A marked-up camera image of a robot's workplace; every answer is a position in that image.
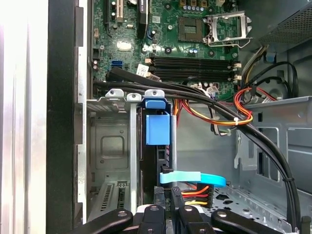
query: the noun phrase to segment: sata port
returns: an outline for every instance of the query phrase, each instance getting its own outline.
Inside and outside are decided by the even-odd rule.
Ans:
[[[122,67],[122,61],[120,60],[113,60],[111,63],[112,67]]]

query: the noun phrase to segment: yellow wire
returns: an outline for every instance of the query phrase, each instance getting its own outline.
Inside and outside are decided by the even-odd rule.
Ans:
[[[235,124],[236,124],[236,122],[234,122],[234,121],[215,121],[215,120],[213,120],[213,119],[208,118],[207,116],[202,115],[201,113],[197,112],[196,110],[194,110],[194,109],[191,108],[190,106],[189,106],[189,108],[192,110],[192,112],[194,112],[195,114],[197,114],[198,116],[200,116],[200,117],[202,117],[202,118],[204,118],[204,119],[212,120],[212,121],[214,121],[214,122],[217,122],[217,123],[220,123],[220,124],[225,124],[225,125],[235,125]],[[253,120],[253,116],[251,116],[250,119],[239,121],[238,124],[249,123],[249,122],[251,122],[252,120]]]
[[[202,201],[189,201],[185,202],[185,205],[207,205],[207,202],[202,202]]]

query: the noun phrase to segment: red wire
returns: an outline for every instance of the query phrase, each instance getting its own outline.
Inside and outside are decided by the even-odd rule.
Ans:
[[[183,195],[183,198],[186,197],[208,197],[208,194],[203,194],[203,195]]]

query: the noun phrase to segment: metal bracket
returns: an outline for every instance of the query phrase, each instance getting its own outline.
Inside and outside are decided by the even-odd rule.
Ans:
[[[115,99],[115,98],[124,98],[124,92],[122,89],[111,89],[110,91],[105,94],[107,99]]]
[[[160,89],[148,89],[144,93],[145,98],[165,98],[165,92]]]
[[[219,19],[230,19],[234,17],[240,17],[240,33],[238,33],[237,37],[227,37],[223,40],[219,39],[219,34],[218,34],[218,20]],[[220,15],[212,15],[212,16],[207,16],[207,24],[210,27],[210,33],[206,38],[204,38],[204,42],[210,46],[210,47],[220,47],[220,46],[238,46],[239,48],[245,47],[252,38],[248,38],[247,35],[248,33],[252,30],[252,26],[249,26],[248,23],[251,23],[251,19],[245,15],[244,11],[238,11],[238,12],[231,12],[231,13],[225,13],[225,14],[220,14]],[[229,41],[235,41],[235,40],[248,40],[247,43],[245,43],[243,46],[240,46],[237,43],[231,43],[231,44],[217,44],[213,45],[214,43],[225,43]]]
[[[141,102],[142,96],[141,94],[130,93],[127,95],[127,102]]]
[[[240,163],[242,164],[243,171],[254,171],[257,170],[257,157],[255,157],[255,153],[252,152],[253,157],[249,157],[251,151],[249,148],[249,139],[242,134],[241,131],[236,132],[236,139],[237,139],[237,154],[234,159],[234,167],[238,167],[239,159]]]

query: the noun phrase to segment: light blue latch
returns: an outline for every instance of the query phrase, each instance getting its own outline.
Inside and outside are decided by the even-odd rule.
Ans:
[[[146,109],[165,110],[166,101],[163,99],[145,99]],[[163,115],[146,115],[146,144],[170,144],[170,114],[164,111]]]
[[[160,173],[160,183],[172,182],[197,182],[202,184],[213,184],[215,187],[225,187],[226,179],[218,175],[205,174],[201,172],[173,171],[170,173]]]

